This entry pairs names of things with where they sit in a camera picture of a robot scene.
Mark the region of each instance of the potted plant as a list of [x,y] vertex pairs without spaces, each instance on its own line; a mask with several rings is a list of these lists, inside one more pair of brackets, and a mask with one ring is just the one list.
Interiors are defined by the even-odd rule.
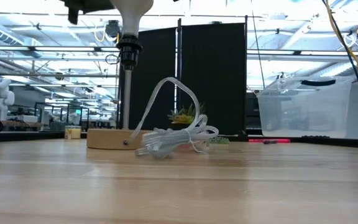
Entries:
[[[204,114],[204,104],[200,104],[200,114]],[[171,114],[168,115],[169,120],[171,120],[170,128],[172,130],[181,130],[187,128],[194,120],[196,116],[196,110],[193,104],[190,105],[188,109],[182,108],[180,111],[171,110]]]

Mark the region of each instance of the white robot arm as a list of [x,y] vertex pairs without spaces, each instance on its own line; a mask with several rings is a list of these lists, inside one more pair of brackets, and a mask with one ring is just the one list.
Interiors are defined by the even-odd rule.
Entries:
[[7,106],[15,102],[15,94],[9,91],[10,79],[0,78],[0,120],[5,121],[7,116]]

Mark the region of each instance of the ceiling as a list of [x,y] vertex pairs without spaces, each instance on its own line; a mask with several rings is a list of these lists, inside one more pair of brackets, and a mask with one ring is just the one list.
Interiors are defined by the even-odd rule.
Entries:
[[[344,34],[358,28],[358,0],[331,0],[334,16],[338,26]],[[0,29],[8,35],[20,37],[26,45],[36,44],[44,46],[105,46],[114,44],[104,38],[104,26],[108,20],[119,20],[121,16],[117,10],[98,11],[80,15],[78,25],[74,26],[67,20],[68,9],[59,0],[0,0]],[[255,16],[248,25],[248,49],[278,49],[278,50],[344,50],[332,32],[325,7],[317,0],[154,0],[152,9],[141,19],[140,30],[176,27],[178,19],[182,24],[209,24],[213,21],[223,23],[244,22],[245,15]],[[358,50],[358,40],[349,37],[349,45]],[[30,78],[34,83],[81,83],[87,85],[117,85],[117,66],[107,64],[104,58],[108,53],[87,52],[44,52],[34,64],[32,57],[0,51],[0,58],[19,65],[7,66],[0,61],[0,73],[10,69],[12,72],[25,73],[23,68],[35,69],[37,77]],[[250,88],[262,88],[275,80],[277,75],[313,75],[319,70],[335,66],[335,60],[325,60],[314,57],[309,60],[299,60],[294,57],[267,57],[262,59],[262,72],[257,58],[248,60],[247,77]],[[58,81],[54,77],[43,74],[67,75],[93,74],[92,78],[65,78]],[[116,99],[117,88],[101,88],[92,93],[82,88],[65,87],[63,91],[82,97],[97,97],[100,99]]]

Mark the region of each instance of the table surface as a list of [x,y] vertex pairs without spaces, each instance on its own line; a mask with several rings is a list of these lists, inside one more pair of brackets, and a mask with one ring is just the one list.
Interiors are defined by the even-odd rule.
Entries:
[[0,223],[358,224],[358,149],[232,142],[156,161],[0,142]]

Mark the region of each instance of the white cable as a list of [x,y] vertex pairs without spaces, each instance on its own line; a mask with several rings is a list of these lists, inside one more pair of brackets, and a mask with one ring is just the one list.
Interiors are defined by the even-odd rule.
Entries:
[[200,114],[200,103],[198,102],[196,95],[184,84],[172,77],[164,78],[154,88],[154,91],[150,97],[149,102],[147,103],[147,107],[141,121],[139,122],[135,131],[131,134],[129,139],[124,142],[124,144],[132,143],[136,136],[139,134],[143,122],[154,103],[155,97],[157,96],[158,91],[161,89],[161,86],[165,82],[174,83],[177,87],[190,95],[191,99],[193,99],[194,101],[196,115],[194,117],[193,122],[185,129],[173,131],[172,129],[163,130],[155,128],[154,131],[152,131],[151,133],[144,134],[142,148],[136,150],[136,155],[141,156],[144,154],[151,154],[155,158],[163,159],[167,157],[171,152],[173,152],[179,145],[187,143],[191,143],[193,149],[196,152],[203,152],[207,150],[208,144],[206,144],[205,147],[202,149],[197,149],[197,143],[208,142],[209,139],[215,138],[218,135],[219,131],[215,127],[206,125],[208,118],[205,114]]

